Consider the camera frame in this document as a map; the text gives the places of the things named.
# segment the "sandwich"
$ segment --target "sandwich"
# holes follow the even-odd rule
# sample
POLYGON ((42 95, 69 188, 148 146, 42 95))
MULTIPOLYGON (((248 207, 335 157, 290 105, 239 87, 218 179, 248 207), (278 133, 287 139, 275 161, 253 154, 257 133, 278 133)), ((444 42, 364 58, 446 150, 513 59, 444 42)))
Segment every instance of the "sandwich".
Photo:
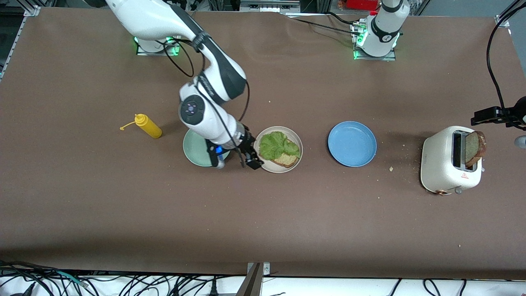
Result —
POLYGON ((259 155, 286 168, 295 165, 301 157, 298 145, 282 132, 271 132, 261 137, 259 155))

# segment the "metal frame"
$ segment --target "metal frame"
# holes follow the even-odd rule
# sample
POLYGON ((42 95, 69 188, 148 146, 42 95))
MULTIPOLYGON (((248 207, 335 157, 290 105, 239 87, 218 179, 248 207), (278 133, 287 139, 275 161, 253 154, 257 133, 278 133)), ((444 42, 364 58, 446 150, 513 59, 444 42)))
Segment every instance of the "metal frame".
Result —
MULTIPOLYGON (((523 3, 526 3, 526 0, 514 0, 510 5, 508 5, 508 7, 506 7, 506 9, 504 9, 500 14, 495 16, 495 23, 497 24, 498 22, 500 22, 500 20, 502 19, 501 16, 508 13, 510 10, 519 7, 523 3)), ((510 23, 508 21, 505 21, 504 23, 500 24, 499 27, 507 28, 509 26, 510 23)))
POLYGON ((299 0, 240 0, 239 11, 272 11, 281 14, 301 12, 299 0))
POLYGON ((243 280, 241 287, 239 287, 236 296, 259 296, 261 294, 264 270, 264 263, 258 262, 252 264, 252 267, 243 280))
POLYGON ((24 28, 24 25, 26 24, 26 20, 27 20, 27 16, 25 16, 24 19, 22 20, 22 23, 20 24, 20 28, 18 29, 18 32, 16 33, 15 41, 13 42, 13 45, 11 46, 11 50, 9 50, 9 55, 5 59, 5 65, 2 68, 2 71, 0 72, 0 82, 2 81, 2 78, 4 78, 4 73, 5 73, 5 70, 7 69, 7 64, 9 64, 9 61, 11 60, 11 56, 13 55, 13 51, 15 50, 15 46, 16 46, 16 43, 18 42, 18 38, 20 38, 22 29, 24 28))

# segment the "blue plate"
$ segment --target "blue plate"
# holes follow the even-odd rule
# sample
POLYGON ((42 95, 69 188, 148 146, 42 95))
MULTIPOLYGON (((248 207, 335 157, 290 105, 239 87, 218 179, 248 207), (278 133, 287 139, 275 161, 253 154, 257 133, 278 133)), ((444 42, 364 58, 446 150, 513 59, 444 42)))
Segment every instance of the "blue plate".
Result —
POLYGON ((375 157, 376 138, 365 125, 344 121, 330 131, 329 151, 343 165, 363 166, 375 157))

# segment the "green plate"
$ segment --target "green plate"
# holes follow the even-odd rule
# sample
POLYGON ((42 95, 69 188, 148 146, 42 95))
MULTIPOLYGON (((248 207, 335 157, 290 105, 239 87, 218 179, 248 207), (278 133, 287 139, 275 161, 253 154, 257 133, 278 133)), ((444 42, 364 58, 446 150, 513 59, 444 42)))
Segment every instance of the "green plate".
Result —
MULTIPOLYGON (((186 132, 183 140, 183 151, 185 152, 186 158, 188 158, 191 163, 199 166, 212 166, 210 156, 207 152, 205 138, 196 134, 192 130, 186 132)), ((227 151, 223 154, 223 158, 227 158, 229 153, 230 151, 227 151)))

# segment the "metal bracket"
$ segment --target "metal bracket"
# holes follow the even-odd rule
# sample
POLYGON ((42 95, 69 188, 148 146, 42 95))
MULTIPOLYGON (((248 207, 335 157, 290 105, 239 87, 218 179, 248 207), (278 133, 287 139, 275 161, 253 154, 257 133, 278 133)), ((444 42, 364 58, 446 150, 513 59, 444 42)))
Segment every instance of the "metal bracket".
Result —
POLYGON ((37 16, 38 13, 40 12, 40 6, 36 6, 36 5, 31 5, 33 7, 33 9, 31 10, 26 10, 24 12, 24 16, 25 17, 29 17, 29 16, 37 16))
POLYGON ((243 280, 241 287, 239 287, 236 296, 260 296, 261 294, 263 271, 265 269, 264 263, 258 262, 249 264, 252 264, 252 266, 250 267, 247 276, 243 280))
MULTIPOLYGON (((500 15, 495 16, 495 24, 498 24, 500 21, 500 15)), ((504 23, 500 24, 499 28, 507 28, 510 26, 510 22, 505 21, 504 23)))
MULTIPOLYGON (((247 265, 247 273, 250 272, 250 269, 254 265, 253 262, 249 262, 247 265)), ((263 262, 263 275, 269 275, 270 274, 270 262, 263 262)))

